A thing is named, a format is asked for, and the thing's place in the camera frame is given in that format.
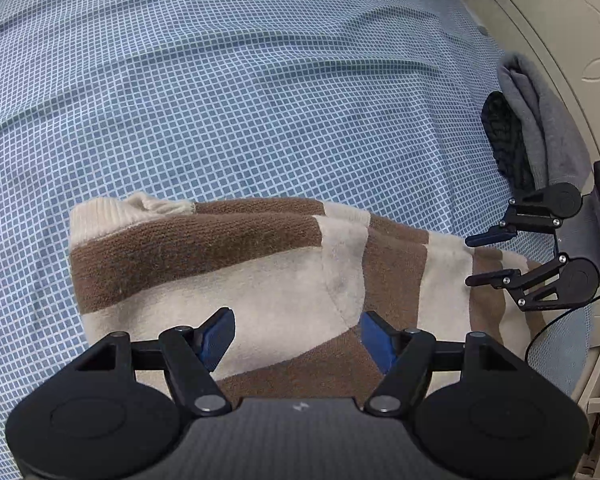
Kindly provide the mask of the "black knitted garment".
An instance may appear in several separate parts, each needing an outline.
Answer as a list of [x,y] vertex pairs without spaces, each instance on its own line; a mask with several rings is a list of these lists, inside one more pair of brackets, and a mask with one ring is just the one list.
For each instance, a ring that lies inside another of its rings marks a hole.
[[535,190],[519,118],[502,92],[491,92],[481,111],[481,122],[498,172],[515,196]]

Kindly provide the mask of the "blue checkered bed sheet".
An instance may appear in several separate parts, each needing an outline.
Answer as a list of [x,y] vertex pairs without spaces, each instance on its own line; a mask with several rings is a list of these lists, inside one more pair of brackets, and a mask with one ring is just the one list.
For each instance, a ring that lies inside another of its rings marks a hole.
[[465,235],[506,200],[460,0],[0,0],[0,479],[18,401],[85,350],[70,209],[300,196]]

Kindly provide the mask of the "brown cream striped sweater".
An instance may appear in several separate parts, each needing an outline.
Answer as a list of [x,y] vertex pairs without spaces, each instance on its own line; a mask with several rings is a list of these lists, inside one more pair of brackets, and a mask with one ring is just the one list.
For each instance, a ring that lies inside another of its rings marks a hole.
[[366,400],[380,381],[360,339],[368,310],[440,340],[481,330],[517,356],[547,322],[465,283],[529,271],[526,257],[309,198],[97,197],[71,211],[69,259],[89,342],[117,330],[151,340],[230,308],[235,337],[214,378],[231,401]]

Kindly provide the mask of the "grey folded garment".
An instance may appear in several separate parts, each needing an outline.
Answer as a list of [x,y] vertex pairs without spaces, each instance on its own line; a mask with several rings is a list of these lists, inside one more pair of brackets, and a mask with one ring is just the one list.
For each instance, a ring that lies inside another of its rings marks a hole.
[[507,52],[498,62],[498,83],[520,121],[534,186],[566,182],[583,190],[592,172],[588,148],[569,110],[539,69],[523,54]]

